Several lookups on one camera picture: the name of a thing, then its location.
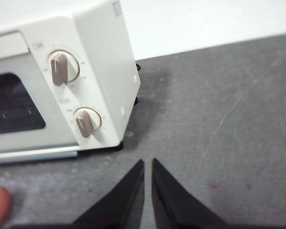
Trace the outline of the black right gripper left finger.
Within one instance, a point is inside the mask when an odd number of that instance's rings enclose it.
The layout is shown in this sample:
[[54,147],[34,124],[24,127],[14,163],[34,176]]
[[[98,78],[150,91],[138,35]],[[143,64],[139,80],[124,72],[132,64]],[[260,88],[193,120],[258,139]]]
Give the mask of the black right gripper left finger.
[[139,229],[144,205],[144,161],[74,222],[78,229]]

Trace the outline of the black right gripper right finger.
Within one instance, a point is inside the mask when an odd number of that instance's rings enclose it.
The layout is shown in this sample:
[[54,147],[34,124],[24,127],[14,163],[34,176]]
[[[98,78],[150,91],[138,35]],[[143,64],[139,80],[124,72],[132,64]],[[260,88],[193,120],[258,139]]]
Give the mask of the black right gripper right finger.
[[230,229],[192,196],[156,158],[152,160],[152,198],[158,229]]

